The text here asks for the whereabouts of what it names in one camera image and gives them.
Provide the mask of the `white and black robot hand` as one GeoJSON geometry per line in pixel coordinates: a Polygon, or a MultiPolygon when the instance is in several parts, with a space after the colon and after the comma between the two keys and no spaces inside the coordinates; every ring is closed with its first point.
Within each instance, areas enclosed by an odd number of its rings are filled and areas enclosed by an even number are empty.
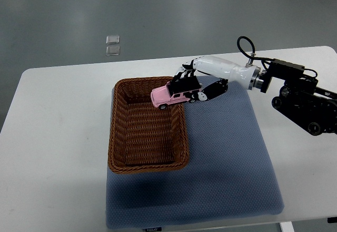
{"type": "Polygon", "coordinates": [[[211,75],[219,80],[203,88],[202,91],[192,93],[188,97],[195,101],[208,101],[222,95],[228,89],[229,82],[238,82],[243,88],[250,90],[257,86],[262,73],[260,67],[252,65],[241,66],[231,61],[215,57],[201,56],[193,59],[190,63],[183,64],[172,81],[192,77],[194,72],[211,75]]]}

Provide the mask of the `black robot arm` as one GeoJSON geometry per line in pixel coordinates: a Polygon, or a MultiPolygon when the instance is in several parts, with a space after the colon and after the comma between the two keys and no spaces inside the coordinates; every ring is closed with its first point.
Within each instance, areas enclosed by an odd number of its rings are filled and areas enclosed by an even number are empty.
{"type": "Polygon", "coordinates": [[[336,93],[317,86],[318,79],[304,72],[305,66],[269,58],[258,58],[262,66],[255,87],[266,93],[271,80],[284,81],[272,107],[313,136],[336,133],[336,93]]]}

